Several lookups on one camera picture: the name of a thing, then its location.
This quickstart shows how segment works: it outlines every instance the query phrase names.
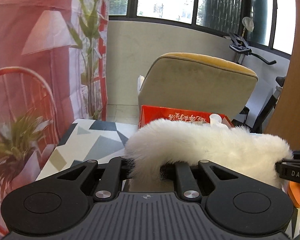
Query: tiled floor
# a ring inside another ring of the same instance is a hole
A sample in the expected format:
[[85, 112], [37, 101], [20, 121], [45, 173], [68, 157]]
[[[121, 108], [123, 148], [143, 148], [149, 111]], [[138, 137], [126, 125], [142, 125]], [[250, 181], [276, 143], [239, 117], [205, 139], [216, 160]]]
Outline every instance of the tiled floor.
[[139, 107], [126, 105], [108, 105], [107, 121], [129, 124], [139, 123]]

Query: round button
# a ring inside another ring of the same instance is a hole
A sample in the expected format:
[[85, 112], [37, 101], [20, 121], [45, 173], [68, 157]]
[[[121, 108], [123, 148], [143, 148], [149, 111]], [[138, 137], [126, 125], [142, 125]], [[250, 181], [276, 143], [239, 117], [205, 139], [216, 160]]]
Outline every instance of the round button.
[[199, 197], [199, 192], [195, 190], [187, 190], [183, 193], [186, 198], [196, 198]]
[[271, 206], [270, 199], [257, 192], [240, 193], [233, 199], [234, 206], [246, 213], [258, 214], [266, 211]]
[[61, 205], [61, 198], [50, 192], [39, 192], [27, 197], [24, 207], [37, 214], [45, 214], [56, 210]]
[[98, 198], [109, 198], [111, 197], [111, 192], [107, 190], [100, 190], [96, 192], [96, 197]]

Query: tree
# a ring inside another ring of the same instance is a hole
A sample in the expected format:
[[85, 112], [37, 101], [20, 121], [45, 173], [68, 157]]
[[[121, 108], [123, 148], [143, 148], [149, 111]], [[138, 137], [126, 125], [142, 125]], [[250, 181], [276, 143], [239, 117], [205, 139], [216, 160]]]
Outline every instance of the tree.
[[202, 0], [202, 4], [198, 7], [197, 25], [204, 26], [204, 18], [206, 15], [206, 0]]
[[110, 15], [127, 14], [128, 0], [110, 0]]

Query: orange object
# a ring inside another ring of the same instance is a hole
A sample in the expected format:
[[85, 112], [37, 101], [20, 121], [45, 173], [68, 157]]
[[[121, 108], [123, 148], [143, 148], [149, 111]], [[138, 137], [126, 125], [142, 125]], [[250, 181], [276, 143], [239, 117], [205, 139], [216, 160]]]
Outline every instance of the orange object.
[[[198, 112], [190, 110], [182, 110], [158, 106], [142, 106], [139, 119], [139, 128], [145, 126], [153, 120], [164, 118], [171, 121], [184, 121], [184, 122], [203, 122], [210, 123], [209, 116], [212, 113]], [[222, 118], [222, 123], [229, 128], [234, 127], [228, 117], [224, 114], [219, 114]]]
[[288, 195], [291, 198], [294, 206], [300, 208], [300, 184], [289, 181], [288, 185]]

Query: lamp shade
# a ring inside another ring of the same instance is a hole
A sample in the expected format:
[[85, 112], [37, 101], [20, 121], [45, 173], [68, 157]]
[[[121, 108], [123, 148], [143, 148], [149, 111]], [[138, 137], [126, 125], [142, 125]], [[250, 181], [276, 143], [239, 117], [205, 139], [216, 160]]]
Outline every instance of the lamp shade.
[[76, 43], [61, 12], [46, 10], [31, 30], [22, 55], [63, 46], [76, 46]]

